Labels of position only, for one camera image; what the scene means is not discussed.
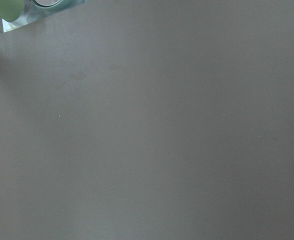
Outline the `green cup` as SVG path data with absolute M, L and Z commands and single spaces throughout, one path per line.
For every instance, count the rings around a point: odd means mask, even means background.
M 0 0 L 0 18 L 14 22 L 24 11 L 24 0 Z

